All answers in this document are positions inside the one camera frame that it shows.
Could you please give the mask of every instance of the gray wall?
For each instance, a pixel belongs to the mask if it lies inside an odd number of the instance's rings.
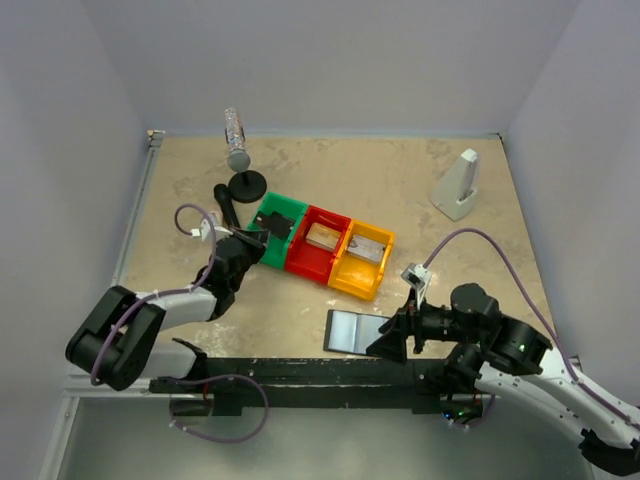
[[[506,136],[562,339],[640,405],[640,3],[584,0]]]
[[[83,0],[148,126],[503,131],[578,0]]]
[[[40,468],[64,348],[108,285],[144,131],[77,0],[0,3],[0,465]]]

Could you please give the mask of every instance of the beige table surface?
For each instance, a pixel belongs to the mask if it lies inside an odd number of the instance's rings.
[[[435,182],[467,148],[480,154],[479,198],[464,219],[452,222],[428,199]],[[546,298],[502,145],[497,138],[253,138],[247,140],[252,168],[269,190],[395,232],[395,246],[373,302],[365,302],[264,265],[245,276],[236,303],[220,319],[168,330],[163,341],[180,337],[210,356],[340,357],[322,350],[330,308],[392,315],[408,294],[400,273],[423,262],[454,229],[473,226],[505,250],[543,314]],[[181,235],[173,212],[184,202],[215,205],[212,187],[227,182],[223,137],[169,137],[147,183],[135,237],[125,265],[124,285],[149,291],[193,281],[210,245]],[[259,203],[236,204],[247,225]],[[183,224],[199,224],[184,212]],[[449,243],[431,266],[430,303],[448,304],[451,290],[477,282],[495,296],[503,312],[540,331],[542,325],[518,292],[493,248],[463,234]],[[423,357],[446,355],[452,344],[427,342]]]

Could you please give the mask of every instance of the purple cable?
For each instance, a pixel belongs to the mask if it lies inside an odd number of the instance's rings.
[[[511,277],[516,282],[516,285],[518,286],[518,290],[520,290],[520,293],[522,294],[522,296],[524,297],[525,301],[527,302],[527,305],[529,305],[529,308],[531,308],[531,310],[533,310],[533,313],[536,315],[536,317],[538,317],[538,320],[540,320],[542,325],[544,325],[544,328],[549,333],[549,336],[553,340],[553,343],[556,344],[556,348],[560,352],[560,356],[562,357],[562,362],[564,363],[564,365],[565,365],[565,367],[567,369],[567,372],[569,373],[569,376],[571,377],[571,379],[574,382],[576,382],[576,384],[578,384],[578,386],[587,395],[589,395],[591,398],[593,398],[600,405],[602,405],[607,410],[609,410],[610,412],[614,413],[615,415],[617,415],[618,417],[623,419],[625,422],[630,422],[630,418],[626,413],[624,413],[622,410],[617,408],[615,405],[611,404],[610,402],[608,402],[607,400],[602,398],[592,388],[588,387],[587,385],[585,385],[580,380],[580,378],[578,377],[578,374],[576,373],[576,371],[573,368],[573,365],[571,364],[571,361],[569,360],[569,356],[566,354],[564,348],[562,347],[562,344],[560,343],[560,340],[558,339],[558,336],[556,335],[556,333],[551,328],[551,325],[549,324],[549,322],[547,322],[547,320],[544,318],[544,316],[542,315],[542,312],[538,309],[538,307],[536,307],[536,305],[533,303],[533,300],[531,300],[531,297],[527,293],[527,290],[524,288],[524,285],[522,284],[522,281],[520,281],[520,277],[518,277],[518,274],[514,270],[513,265],[511,265],[511,262],[507,258],[506,254],[504,253],[504,251],[502,250],[500,245],[498,245],[498,243],[493,238],[491,238],[489,235],[484,233],[482,230],[478,230],[477,228],[473,228],[473,227],[460,228],[458,230],[455,230],[455,231],[451,232],[449,235],[447,235],[444,238],[444,240],[442,240],[440,242],[440,244],[435,248],[435,250],[431,253],[431,255],[429,255],[429,258],[427,258],[427,260],[423,264],[424,268],[428,268],[429,267],[431,262],[433,262],[433,260],[436,258],[436,256],[440,253],[440,251],[445,247],[445,245],[447,243],[449,243],[451,240],[453,240],[455,237],[457,237],[461,233],[466,233],[466,232],[475,233],[476,235],[480,235],[482,238],[484,238],[486,241],[488,241],[491,244],[491,246],[496,250],[496,252],[498,252],[498,255],[500,255],[500,258],[502,258],[502,261],[504,262],[505,266],[509,270],[509,273],[511,274]],[[638,424],[638,423],[630,423],[630,425],[633,426],[636,430],[640,430],[640,424]]]
[[[169,295],[176,295],[180,293],[191,293],[193,290],[200,287],[204,283],[204,281],[207,279],[209,274],[211,273],[211,270],[213,269],[213,262],[215,260],[215,253],[216,253],[215,225],[213,224],[213,221],[211,220],[211,218],[209,217],[209,214],[204,208],[198,205],[195,205],[193,203],[185,203],[183,205],[180,205],[175,211],[175,213],[173,214],[173,222],[175,223],[176,228],[180,231],[180,233],[183,233],[185,235],[191,235],[191,232],[182,228],[182,226],[180,225],[180,222],[178,221],[178,215],[185,208],[193,208],[194,210],[197,210],[199,213],[201,213],[202,217],[207,221],[207,223],[209,224],[209,227],[211,228],[211,242],[212,242],[211,256],[209,257],[209,264],[207,265],[207,268],[200,276],[200,279],[198,279],[198,281],[193,285],[191,285],[190,287],[174,288],[171,290],[163,290],[161,292],[152,293],[150,295],[147,295],[146,297],[140,298],[122,314],[122,316],[118,319],[118,321],[111,327],[111,331],[109,332],[109,335],[107,336],[106,340],[102,344],[102,347],[98,352],[98,356],[96,357],[96,361],[93,363],[93,367],[91,368],[91,384],[92,385],[97,386],[97,385],[102,385],[104,383],[98,379],[98,372],[100,371],[100,367],[102,366],[104,357],[107,353],[107,350],[113,343],[113,339],[118,334],[118,331],[122,328],[122,326],[125,323],[127,323],[127,320],[129,320],[129,318],[131,317],[131,315],[133,315],[134,312],[136,312],[145,303],[151,300],[155,300],[156,298],[166,297]]]
[[[204,385],[205,383],[218,382],[220,380],[232,379],[232,378],[242,380],[244,382],[249,383],[253,387],[255,387],[255,389],[258,390],[258,393],[260,393],[262,400],[264,401],[264,415],[262,416],[262,420],[260,420],[260,423],[258,424],[258,426],[254,428],[251,432],[237,438],[223,438],[223,437],[208,435],[206,433],[193,430],[192,428],[189,428],[183,423],[181,423],[180,421],[178,421],[176,419],[175,414],[173,413],[173,410],[169,408],[169,417],[171,418],[171,423],[176,427],[178,427],[183,432],[189,433],[203,440],[208,440],[210,442],[215,442],[215,443],[226,443],[226,444],[241,443],[249,440],[250,438],[255,437],[258,433],[260,433],[265,423],[267,423],[267,418],[269,417],[269,400],[267,399],[267,394],[265,393],[264,389],[254,379],[250,377],[245,377],[244,375],[228,374],[228,375],[218,375],[215,377],[209,377],[203,380],[180,380],[178,378],[171,378],[171,377],[166,377],[164,378],[164,380],[168,380],[180,385]]]

